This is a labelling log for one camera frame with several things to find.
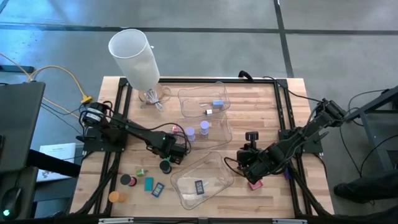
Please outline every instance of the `yellow cable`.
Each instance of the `yellow cable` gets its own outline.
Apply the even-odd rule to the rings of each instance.
[[[71,72],[69,72],[67,69],[65,69],[65,68],[62,68],[62,67],[59,67],[59,66],[55,66],[55,65],[49,65],[49,66],[40,68],[40,69],[36,70],[35,72],[33,72],[32,74],[29,75],[19,64],[17,64],[17,63],[16,63],[15,61],[13,61],[11,58],[5,56],[5,55],[2,54],[2,53],[0,53],[0,55],[3,56],[4,58],[6,58],[7,60],[9,60],[10,62],[12,62],[14,65],[16,65],[21,71],[23,71],[23,72],[25,73],[25,75],[28,76],[28,82],[29,82],[29,81],[33,81],[33,80],[34,80],[33,76],[36,75],[39,71],[42,71],[42,70],[44,70],[44,69],[46,69],[46,68],[59,68],[59,69],[62,69],[62,70],[64,70],[65,72],[67,72],[69,75],[71,75],[72,78],[75,80],[75,82],[76,82],[76,84],[77,84],[77,86],[78,86],[78,88],[79,88],[81,94],[83,95],[83,100],[88,99],[88,98],[91,98],[90,96],[87,97],[87,96],[84,94],[84,92],[83,92],[83,90],[81,89],[81,86],[80,86],[79,82],[77,81],[76,77],[75,77]],[[76,114],[71,113],[70,111],[68,111],[67,109],[65,109],[63,106],[58,105],[58,104],[52,102],[51,100],[47,99],[46,97],[43,96],[43,99],[44,99],[45,101],[51,103],[52,105],[54,105],[54,106],[56,106],[56,107],[58,107],[58,108],[60,108],[60,109],[63,109],[63,110],[66,111],[67,113],[70,113],[70,114],[73,115],[74,117],[79,118],[79,116],[77,116]]]

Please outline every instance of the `black bottle cap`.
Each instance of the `black bottle cap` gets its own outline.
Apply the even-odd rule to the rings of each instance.
[[[163,171],[164,174],[169,174],[172,171],[172,167],[170,166],[169,161],[160,162],[159,167]]]
[[[124,174],[123,176],[120,177],[120,183],[123,185],[130,184],[130,181],[131,181],[131,176],[129,174]]]

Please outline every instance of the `pink object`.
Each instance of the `pink object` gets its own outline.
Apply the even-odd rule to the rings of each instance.
[[[176,127],[176,126],[173,126],[173,128],[172,128],[172,132],[175,134],[175,133],[177,133],[178,132],[178,127]]]
[[[249,184],[249,187],[251,188],[251,190],[256,190],[256,189],[262,187],[261,180],[257,181],[257,183],[255,183],[255,184],[251,184],[250,182],[248,182],[248,184]]]

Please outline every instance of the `purple bottle cap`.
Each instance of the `purple bottle cap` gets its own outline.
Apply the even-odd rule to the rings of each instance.
[[[200,123],[200,128],[202,128],[202,129],[208,129],[208,128],[209,128],[209,122],[207,122],[207,121],[202,121],[202,122]]]
[[[194,128],[185,128],[185,134],[187,134],[187,136],[193,136],[195,134]]]

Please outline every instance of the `person's shoe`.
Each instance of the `person's shoe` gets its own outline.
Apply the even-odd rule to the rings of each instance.
[[[333,188],[335,195],[350,200],[355,203],[366,203],[368,200],[360,199],[353,196],[353,192],[347,188],[347,184],[338,184]]]

